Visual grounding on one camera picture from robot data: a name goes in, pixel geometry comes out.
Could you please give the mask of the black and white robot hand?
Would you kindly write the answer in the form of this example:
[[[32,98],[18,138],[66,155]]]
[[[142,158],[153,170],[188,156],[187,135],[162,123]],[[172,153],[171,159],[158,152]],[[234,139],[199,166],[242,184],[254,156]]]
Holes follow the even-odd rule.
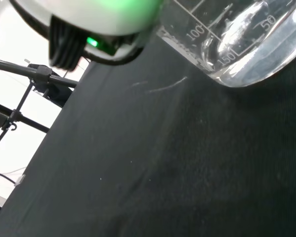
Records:
[[[162,0],[13,0],[20,17],[48,42],[52,67],[73,71],[82,57],[119,66],[143,51]]]

